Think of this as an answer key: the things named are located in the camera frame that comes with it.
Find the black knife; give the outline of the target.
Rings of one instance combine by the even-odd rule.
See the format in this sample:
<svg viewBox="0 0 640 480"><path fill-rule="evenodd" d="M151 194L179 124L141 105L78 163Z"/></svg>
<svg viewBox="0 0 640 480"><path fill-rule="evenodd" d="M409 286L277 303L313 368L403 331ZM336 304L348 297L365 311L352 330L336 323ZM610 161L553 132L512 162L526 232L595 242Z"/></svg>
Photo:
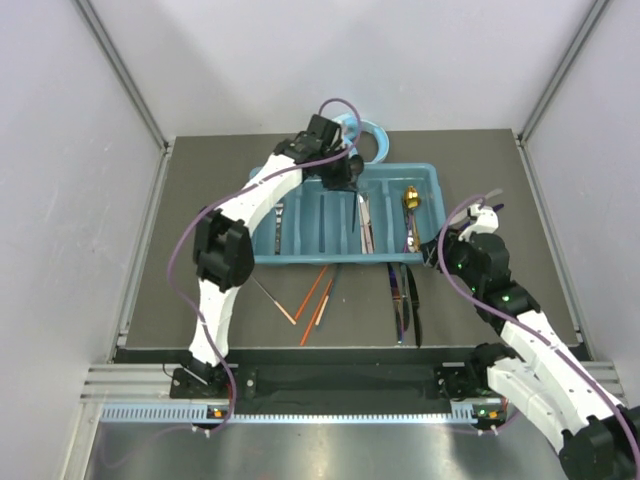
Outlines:
<svg viewBox="0 0 640 480"><path fill-rule="evenodd" d="M419 294L418 294L415 278L412 270L409 267L406 267L406 277L408 280L409 296L410 296L411 309L412 309L413 322L414 322L414 334L415 334L416 347L421 348L423 344L423 329L422 329L421 319L419 316L420 300L419 300Z"/></svg>

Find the silver grey knife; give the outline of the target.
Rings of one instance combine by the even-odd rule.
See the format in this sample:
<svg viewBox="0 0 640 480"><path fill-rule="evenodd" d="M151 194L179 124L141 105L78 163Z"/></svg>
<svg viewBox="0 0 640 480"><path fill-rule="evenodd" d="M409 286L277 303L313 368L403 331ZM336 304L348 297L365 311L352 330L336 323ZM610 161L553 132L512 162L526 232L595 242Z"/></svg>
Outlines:
<svg viewBox="0 0 640 480"><path fill-rule="evenodd" d="M404 263L400 263L400 276L401 276L401 302L402 302L402 320L403 330L407 331L410 325L411 313L409 305L409 290L407 286L407 269Z"/></svg>

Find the iridescent knife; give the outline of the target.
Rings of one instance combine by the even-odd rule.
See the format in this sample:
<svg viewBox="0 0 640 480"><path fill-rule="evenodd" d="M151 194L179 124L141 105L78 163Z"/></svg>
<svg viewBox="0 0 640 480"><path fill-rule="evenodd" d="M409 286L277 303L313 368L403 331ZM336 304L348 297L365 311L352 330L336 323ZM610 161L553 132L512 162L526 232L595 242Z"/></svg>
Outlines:
<svg viewBox="0 0 640 480"><path fill-rule="evenodd" d="M388 271L389 285L390 285L392 304L393 304L393 310L394 310L397 343L402 344L403 338L404 338L404 330L403 330L402 315L400 312L401 296L400 296L400 292L397 284L395 270L392 264L387 263L386 267Z"/></svg>

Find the blue plastic cutlery tray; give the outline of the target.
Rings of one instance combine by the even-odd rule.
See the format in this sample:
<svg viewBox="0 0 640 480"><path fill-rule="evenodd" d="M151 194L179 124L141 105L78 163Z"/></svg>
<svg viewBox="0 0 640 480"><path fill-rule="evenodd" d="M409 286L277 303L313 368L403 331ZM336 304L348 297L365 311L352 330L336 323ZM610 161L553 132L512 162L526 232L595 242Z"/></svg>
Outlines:
<svg viewBox="0 0 640 480"><path fill-rule="evenodd" d="M352 231L353 193L329 191L311 178L281 199L284 203L281 254L274 254L275 210L266 215L252 234L255 263L286 264L421 264L421 253L404 249L407 227L403 195L414 186L421 204L416 210L420 241L437 236L446 218L436 168L428 163L377 163L365 167L358 192L369 198L375 242L372 254L363 254L359 212ZM318 250L319 201L325 195L326 248Z"/></svg>

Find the gold spoon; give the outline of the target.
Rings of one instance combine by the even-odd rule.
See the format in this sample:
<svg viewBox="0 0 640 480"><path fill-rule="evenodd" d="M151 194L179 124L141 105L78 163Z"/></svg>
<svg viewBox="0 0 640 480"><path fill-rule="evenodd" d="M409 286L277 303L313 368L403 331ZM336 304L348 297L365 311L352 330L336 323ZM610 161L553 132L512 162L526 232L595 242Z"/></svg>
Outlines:
<svg viewBox="0 0 640 480"><path fill-rule="evenodd" d="M408 186L404 192L403 195L403 203L404 203L404 209L405 209L405 213L406 213L406 225L407 225L407 249L411 251L410 248L410 241L411 241L411 237L410 237L410 226L409 226L409 213L412 212L415 215L415 219L416 219L416 210L417 208L420 206L421 204L421 199L419 196L419 193L417 191L417 189L414 186Z"/></svg>

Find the black spoon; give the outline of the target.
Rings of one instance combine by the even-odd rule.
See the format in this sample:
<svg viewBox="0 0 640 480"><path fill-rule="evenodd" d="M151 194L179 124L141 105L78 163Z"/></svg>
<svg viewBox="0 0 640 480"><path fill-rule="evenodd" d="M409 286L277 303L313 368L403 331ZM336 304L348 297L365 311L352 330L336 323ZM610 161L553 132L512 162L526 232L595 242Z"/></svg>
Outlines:
<svg viewBox="0 0 640 480"><path fill-rule="evenodd" d="M359 176L364 171L364 159L359 154L354 154L349 158L349 167L351 171L351 187L353 190L353 205L352 205L352 231L355 231L358 209L358 186L357 181Z"/></svg>

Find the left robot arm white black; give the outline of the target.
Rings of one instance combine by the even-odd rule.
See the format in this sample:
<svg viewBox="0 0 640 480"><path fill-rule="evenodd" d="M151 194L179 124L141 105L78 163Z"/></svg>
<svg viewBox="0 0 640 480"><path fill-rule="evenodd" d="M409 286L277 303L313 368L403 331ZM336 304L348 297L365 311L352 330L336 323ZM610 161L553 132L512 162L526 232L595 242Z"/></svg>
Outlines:
<svg viewBox="0 0 640 480"><path fill-rule="evenodd" d="M280 141L266 163L239 191L204 207L186 231L194 236L192 260L199 294L181 298L196 318L185 369L205 396L236 385L226 357L233 306L254 266L252 235L279 200L308 178L327 190L357 183L364 163L355 153L362 128L347 134L339 121L320 114L293 138Z"/></svg>

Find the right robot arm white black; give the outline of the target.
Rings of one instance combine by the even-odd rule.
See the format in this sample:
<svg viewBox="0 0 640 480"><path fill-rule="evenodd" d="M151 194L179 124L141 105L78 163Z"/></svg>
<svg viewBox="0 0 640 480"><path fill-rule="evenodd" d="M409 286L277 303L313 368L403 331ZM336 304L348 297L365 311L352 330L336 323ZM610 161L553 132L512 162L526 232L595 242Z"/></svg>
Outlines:
<svg viewBox="0 0 640 480"><path fill-rule="evenodd" d="M598 383L559 339L539 303L514 281L499 218L483 195L454 208L423 247L499 336L480 345L466 380L476 394L506 398L554 449L569 479L636 479L639 410Z"/></svg>

